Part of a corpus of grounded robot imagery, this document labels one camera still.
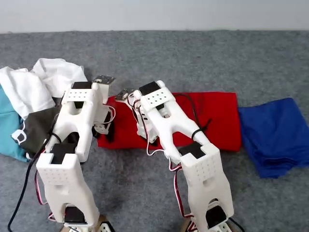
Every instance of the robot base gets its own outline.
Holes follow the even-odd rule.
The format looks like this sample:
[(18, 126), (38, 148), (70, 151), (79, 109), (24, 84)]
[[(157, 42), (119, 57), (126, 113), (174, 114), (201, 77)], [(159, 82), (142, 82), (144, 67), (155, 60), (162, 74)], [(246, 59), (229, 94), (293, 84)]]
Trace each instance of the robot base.
[[(188, 232), (188, 226), (189, 226), (190, 222), (191, 222), (191, 220), (186, 218), (180, 232)], [(229, 227), (229, 225), (226, 222), (224, 222), (224, 223), (221, 223), (218, 226), (211, 228), (207, 232), (234, 232), (234, 231), (231, 230), (231, 228)]]
[(69, 227), (63, 227), (60, 232), (114, 232), (113, 228), (110, 227), (108, 220), (105, 216), (100, 215), (98, 219), (98, 226), (95, 228), (86, 227), (73, 227), (73, 230)]

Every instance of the gray carpet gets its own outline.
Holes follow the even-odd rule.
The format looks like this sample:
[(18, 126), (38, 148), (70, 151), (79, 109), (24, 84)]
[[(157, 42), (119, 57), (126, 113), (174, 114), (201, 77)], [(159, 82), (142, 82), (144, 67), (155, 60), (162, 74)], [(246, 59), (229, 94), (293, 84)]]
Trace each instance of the gray carpet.
[[(32, 67), (38, 58), (84, 65), (91, 79), (115, 76), (112, 94), (161, 79), (171, 91), (232, 91), (240, 106), (293, 97), (309, 120), (309, 32), (149, 31), (0, 35), (0, 67)], [(309, 231), (309, 168), (261, 179), (244, 150), (222, 152), (234, 218), (248, 232)], [(117, 232), (177, 232), (183, 222), (168, 162), (145, 150), (107, 150), (93, 141), (84, 177), (97, 206)], [(27, 164), (0, 155), (0, 231), (6, 231)], [(186, 195), (186, 183), (179, 179)], [(15, 232), (51, 231), (47, 206), (37, 202), (31, 174)]]

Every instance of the teal cloth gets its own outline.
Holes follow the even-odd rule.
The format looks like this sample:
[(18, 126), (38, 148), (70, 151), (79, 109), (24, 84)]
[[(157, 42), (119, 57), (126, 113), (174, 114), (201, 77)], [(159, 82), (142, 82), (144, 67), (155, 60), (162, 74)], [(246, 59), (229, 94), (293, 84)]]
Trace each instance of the teal cloth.
[(0, 153), (27, 162), (24, 149), (11, 138), (11, 134), (19, 128), (20, 123), (21, 118), (0, 85)]

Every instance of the blue cloth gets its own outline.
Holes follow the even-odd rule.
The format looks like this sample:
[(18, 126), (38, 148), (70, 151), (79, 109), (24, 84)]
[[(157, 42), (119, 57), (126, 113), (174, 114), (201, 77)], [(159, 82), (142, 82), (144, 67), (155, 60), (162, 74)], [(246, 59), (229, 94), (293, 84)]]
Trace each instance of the blue cloth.
[(0, 85), (0, 153), (21, 161), (27, 161), (25, 151), (11, 138), (19, 128), (21, 119)]
[(309, 127), (292, 98), (240, 107), (241, 136), (260, 177), (309, 166)]

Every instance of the red towel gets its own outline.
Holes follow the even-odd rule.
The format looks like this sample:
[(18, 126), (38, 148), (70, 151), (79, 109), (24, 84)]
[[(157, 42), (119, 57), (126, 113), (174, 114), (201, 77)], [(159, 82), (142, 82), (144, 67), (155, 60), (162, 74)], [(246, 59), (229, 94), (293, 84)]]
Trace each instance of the red towel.
[[(219, 149), (239, 151), (241, 146), (241, 134), (239, 116), (237, 110), (236, 93), (206, 92), (187, 93), (192, 98), (197, 117), (201, 126), (206, 125), (209, 118), (211, 122), (205, 132), (208, 139)], [(176, 101), (189, 118), (194, 120), (192, 105), (188, 98), (176, 96)], [(114, 141), (109, 143), (105, 136), (100, 136), (98, 146), (110, 149), (119, 148), (146, 148), (147, 142), (137, 135), (136, 121), (131, 110), (124, 103), (116, 102), (110, 97), (108, 105), (116, 109)], [(186, 146), (192, 143), (191, 138), (178, 132), (173, 134), (176, 146)], [(149, 146), (150, 149), (161, 148)]]

